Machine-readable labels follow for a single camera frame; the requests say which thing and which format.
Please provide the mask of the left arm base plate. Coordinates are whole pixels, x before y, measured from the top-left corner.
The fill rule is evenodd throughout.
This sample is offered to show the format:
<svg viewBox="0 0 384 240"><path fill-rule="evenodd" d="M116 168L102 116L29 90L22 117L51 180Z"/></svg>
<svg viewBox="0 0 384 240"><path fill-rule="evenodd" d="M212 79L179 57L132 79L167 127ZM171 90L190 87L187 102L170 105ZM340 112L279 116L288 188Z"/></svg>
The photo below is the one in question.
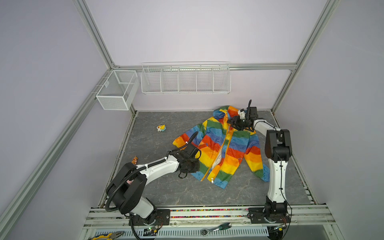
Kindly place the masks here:
<svg viewBox="0 0 384 240"><path fill-rule="evenodd" d="M147 218L134 215L130 220L134 226L168 226L171 220L170 215L170 209L155 209Z"/></svg>

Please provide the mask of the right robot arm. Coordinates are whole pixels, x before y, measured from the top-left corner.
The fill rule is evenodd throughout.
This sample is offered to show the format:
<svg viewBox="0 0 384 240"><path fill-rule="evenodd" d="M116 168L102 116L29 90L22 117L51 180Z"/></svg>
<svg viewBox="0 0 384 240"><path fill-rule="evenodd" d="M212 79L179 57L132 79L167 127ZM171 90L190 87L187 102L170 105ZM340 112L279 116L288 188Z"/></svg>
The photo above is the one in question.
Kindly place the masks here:
<svg viewBox="0 0 384 240"><path fill-rule="evenodd" d="M263 208L249 210L248 217L257 217L267 223L291 222L292 208L287 201L286 170L288 161L293 153L290 131L280 129L268 123L258 115L257 107L251 106L241 109L239 115L229 120L229 124L236 130L256 131L265 136L265 154L270 169L269 190Z"/></svg>

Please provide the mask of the rainbow striped jacket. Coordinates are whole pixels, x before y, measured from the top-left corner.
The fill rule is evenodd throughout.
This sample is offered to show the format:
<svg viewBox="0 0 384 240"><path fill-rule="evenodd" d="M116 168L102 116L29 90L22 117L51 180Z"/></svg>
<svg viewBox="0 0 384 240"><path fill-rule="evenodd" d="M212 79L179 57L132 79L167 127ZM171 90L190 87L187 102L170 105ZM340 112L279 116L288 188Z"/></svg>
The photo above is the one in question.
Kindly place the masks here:
<svg viewBox="0 0 384 240"><path fill-rule="evenodd" d="M212 117L197 124L173 141L182 147L194 133L192 144L200 150L200 169L192 175L225 189L242 161L246 161L253 174L265 182L270 180L270 169L262 161L260 141L255 131L238 131L228 124L239 110L223 106L214 110Z"/></svg>

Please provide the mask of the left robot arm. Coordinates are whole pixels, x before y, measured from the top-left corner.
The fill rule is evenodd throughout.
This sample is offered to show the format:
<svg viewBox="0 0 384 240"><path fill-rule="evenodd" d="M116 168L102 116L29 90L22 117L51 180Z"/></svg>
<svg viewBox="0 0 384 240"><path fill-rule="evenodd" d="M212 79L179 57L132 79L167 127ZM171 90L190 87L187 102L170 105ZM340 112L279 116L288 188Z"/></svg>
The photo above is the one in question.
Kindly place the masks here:
<svg viewBox="0 0 384 240"><path fill-rule="evenodd" d="M143 197L145 187L167 174L178 172L180 179L200 170L201 150L193 145L198 132L181 147L168 151L166 156L144 165L125 164L117 173L105 193L107 212L140 217L145 224L154 223L158 217L157 207Z"/></svg>

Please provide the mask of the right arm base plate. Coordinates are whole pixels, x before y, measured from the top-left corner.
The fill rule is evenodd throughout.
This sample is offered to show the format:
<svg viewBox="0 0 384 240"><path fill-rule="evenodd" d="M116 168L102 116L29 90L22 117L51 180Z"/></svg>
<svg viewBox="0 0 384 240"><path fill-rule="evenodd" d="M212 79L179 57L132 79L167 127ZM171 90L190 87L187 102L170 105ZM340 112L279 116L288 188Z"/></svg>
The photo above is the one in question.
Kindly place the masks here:
<svg viewBox="0 0 384 240"><path fill-rule="evenodd" d="M290 214L283 211L266 210L265 207L249 208L247 218L252 224L288 224L291 222Z"/></svg>

